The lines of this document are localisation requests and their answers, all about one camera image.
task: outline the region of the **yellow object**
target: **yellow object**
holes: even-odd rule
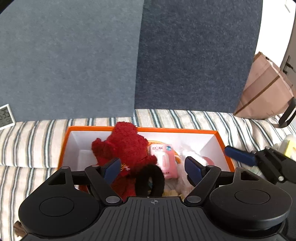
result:
[[[151,144],[165,144],[161,141],[148,141],[148,146],[150,146]],[[178,155],[178,153],[176,153],[176,151],[174,150],[174,153],[175,153],[175,160],[177,162],[177,164],[180,164],[181,163],[181,158],[180,156]]]
[[[296,143],[294,141],[288,141],[286,150],[284,151],[284,155],[291,158],[291,155],[294,151],[294,149],[296,149]]]
[[[163,191],[163,197],[175,197],[175,196],[180,196],[182,201],[184,201],[185,197],[183,194],[178,195],[176,190],[164,190]]]

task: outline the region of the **stuffed toy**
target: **stuffed toy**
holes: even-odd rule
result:
[[[129,196],[148,196],[150,178],[150,196],[162,196],[164,176],[156,166],[157,158],[148,154],[147,146],[148,141],[128,122],[118,122],[105,141],[97,138],[92,143],[98,165],[103,166],[113,158],[121,160],[121,172],[111,187],[123,200]]]

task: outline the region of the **striped bed sheet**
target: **striped bed sheet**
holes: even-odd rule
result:
[[[225,145],[252,151],[279,143],[288,134],[296,136],[292,125],[283,129],[271,125],[279,118],[277,115],[267,120],[249,120],[228,113],[135,110],[131,118],[18,122],[0,131],[0,238],[19,240],[12,229],[18,220],[18,208],[56,170],[68,126],[114,126],[119,121],[127,121],[141,127],[217,130]],[[244,166],[233,162],[235,167]],[[261,175],[257,169],[252,171]]]

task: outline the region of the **blue stripe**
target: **blue stripe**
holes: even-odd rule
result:
[[[26,185],[26,189],[25,189],[24,199],[26,199],[27,196],[29,196],[33,190],[33,180],[34,180],[34,176],[35,176],[35,171],[36,171],[36,168],[30,168],[30,172],[27,177],[27,185]]]
[[[274,117],[272,117],[272,119],[274,119],[275,121],[276,121],[276,123],[278,123],[279,121],[276,119],[276,117],[274,116]],[[277,130],[282,130],[282,132],[283,132],[283,134],[285,135],[285,137],[287,136],[287,134],[286,134],[286,132],[285,132],[285,130],[284,130],[284,128],[277,128]]]
[[[51,176],[51,173],[52,173],[52,168],[48,168],[48,169],[46,170],[45,180],[47,180],[47,179]]]
[[[247,147],[247,143],[246,143],[246,140],[244,138],[242,129],[240,128],[240,125],[238,124],[237,120],[235,119],[235,117],[232,114],[228,114],[228,115],[232,118],[232,121],[233,121],[235,127],[237,128],[237,133],[239,134],[239,138],[240,138],[245,150],[250,152],[250,150]],[[237,162],[237,165],[238,165],[238,167],[242,167],[242,164],[239,161]]]
[[[273,144],[273,141],[270,138],[270,136],[267,134],[267,132],[264,130],[264,128],[261,126],[261,124],[258,123],[258,122],[256,122],[256,121],[254,121],[254,120],[251,120],[251,119],[250,119],[250,122],[253,122],[255,124],[255,126],[258,127],[258,130],[261,132],[262,136],[264,136],[264,138],[265,138],[266,142],[268,143],[268,145],[270,147],[272,147],[274,145]]]
[[[289,129],[289,131],[290,131],[294,136],[296,136],[295,131],[293,130],[293,125],[292,125],[292,124],[288,125],[287,128]]]
[[[188,115],[190,116],[190,118],[192,120],[192,123],[194,125],[194,128],[195,129],[198,129],[198,130],[201,130],[202,127],[201,127],[200,123],[198,122],[198,120],[197,120],[195,114],[193,113],[193,111],[188,110],[187,113],[188,113]]]
[[[27,122],[23,122],[20,126],[20,128],[17,131],[17,135],[15,137],[14,143],[13,143],[13,165],[15,167],[18,166],[18,155],[17,155],[17,151],[18,151],[18,147],[20,144],[20,136],[22,134],[22,130],[24,129],[24,127],[26,126]]]
[[[252,143],[252,145],[253,145],[253,147],[254,147],[254,150],[259,151],[259,150],[260,150],[259,144],[258,144],[258,143],[256,142],[256,140],[254,139],[254,137],[253,137],[253,135],[252,135],[252,133],[251,133],[251,130],[250,130],[249,126],[248,126],[248,123],[247,123],[246,119],[243,119],[243,118],[242,118],[242,120],[244,121],[244,123],[245,123],[245,125],[246,125],[246,130],[247,130],[247,133],[248,133],[249,139],[250,139],[250,141],[251,141],[251,143]]]
[[[109,118],[109,126],[115,126],[116,125],[116,118],[112,117]]]
[[[154,127],[160,128],[160,121],[159,121],[159,119],[157,117],[156,111],[153,110],[153,109],[150,109],[150,113],[151,113],[151,116],[152,116]]]
[[[152,110],[152,111],[155,113],[155,117],[156,117],[156,120],[157,120],[157,122],[159,124],[159,128],[162,128],[160,117],[159,117],[159,114],[158,114],[157,110]]]
[[[88,126],[93,126],[94,125],[94,118],[88,118],[87,119],[87,125]]]
[[[220,113],[216,113],[221,121],[221,123],[224,125],[224,128],[227,132],[227,136],[228,136],[228,145],[234,147],[234,144],[233,144],[233,139],[232,139],[232,135],[231,135],[231,130],[230,130],[230,127],[228,125],[228,123],[226,122],[226,120],[224,119],[224,117],[220,114]]]
[[[15,236],[14,236],[14,232],[13,232],[13,220],[15,217],[15,193],[16,193],[17,186],[19,183],[21,169],[22,169],[21,167],[17,167],[15,170],[15,174],[14,174],[14,178],[13,178],[13,185],[12,185],[11,195],[10,195],[10,202],[9,202],[10,203],[9,225],[10,225],[10,240],[11,241],[15,240]]]
[[[52,129],[54,127],[56,120],[51,120],[45,132],[45,141],[44,141],[44,166],[46,168],[50,167],[50,146],[51,146],[51,138],[52,138]]]
[[[138,120],[138,116],[137,116],[137,111],[136,110],[134,110],[134,112],[133,112],[133,116],[131,117],[131,122],[136,127],[139,127],[139,120]]]
[[[46,170],[44,170],[44,174],[43,174],[43,182],[46,180],[46,177],[47,177],[47,171]]]
[[[68,119],[67,123],[66,123],[66,129],[65,132],[67,131],[68,127],[73,125],[73,119]]]
[[[182,126],[182,123],[181,123],[177,113],[174,110],[169,110],[169,113],[170,113],[170,115],[172,116],[172,118],[174,120],[175,126],[177,128],[179,128],[179,129],[182,129],[183,126]]]
[[[211,126],[211,129],[213,131],[218,130],[217,127],[216,127],[216,125],[215,125],[215,123],[213,122],[213,120],[211,119],[211,117],[209,116],[209,114],[206,111],[203,111],[203,115],[207,119],[209,125]]]
[[[33,141],[36,134],[36,129],[39,125],[40,121],[35,121],[34,126],[32,127],[27,143],[27,156],[28,156],[28,167],[32,167],[32,156],[33,156]]]
[[[8,140],[10,138],[10,134],[12,133],[12,131],[14,130],[15,126],[12,126],[9,128],[7,134],[6,134],[6,137],[5,137],[5,140],[4,140],[4,143],[3,143],[3,147],[2,147],[2,162],[1,162],[1,165],[5,166],[6,165],[6,148],[7,148],[7,143],[8,143]]]
[[[275,134],[278,136],[279,141],[282,141],[283,138],[279,135],[279,133],[276,131],[276,129],[274,128],[274,126],[271,124],[271,122],[268,119],[266,121],[270,124],[271,128],[274,130]]]
[[[289,127],[292,128],[293,132],[294,132],[294,135],[296,136],[296,129],[295,129],[295,126],[293,126],[293,124],[291,123],[290,125],[288,125]]]
[[[9,167],[6,166],[5,169],[4,169],[4,172],[3,172],[3,175],[2,175],[2,178],[1,178],[1,184],[0,184],[0,238],[3,239],[3,223],[2,223],[2,212],[4,210],[4,207],[3,207],[3,193],[4,193],[4,187],[5,187],[5,184],[6,184],[6,179],[7,179],[7,172],[9,170]]]

